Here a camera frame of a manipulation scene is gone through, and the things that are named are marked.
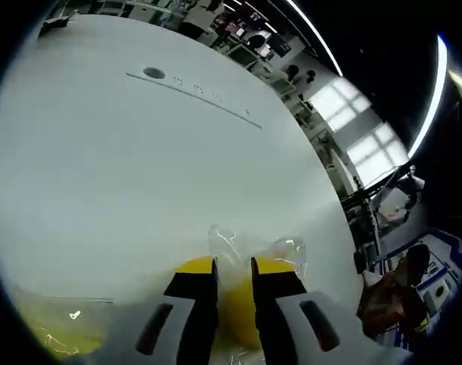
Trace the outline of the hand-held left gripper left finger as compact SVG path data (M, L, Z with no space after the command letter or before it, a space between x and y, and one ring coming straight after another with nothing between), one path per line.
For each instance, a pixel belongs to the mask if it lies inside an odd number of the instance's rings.
M182 264L152 307L135 350L144 364L207 364L218 328L216 259Z

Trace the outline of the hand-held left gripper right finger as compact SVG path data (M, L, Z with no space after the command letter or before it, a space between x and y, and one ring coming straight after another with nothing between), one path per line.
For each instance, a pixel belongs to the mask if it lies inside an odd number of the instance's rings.
M251 259L255 320L267 364L367 364L360 322L320 291L308 292L292 265Z

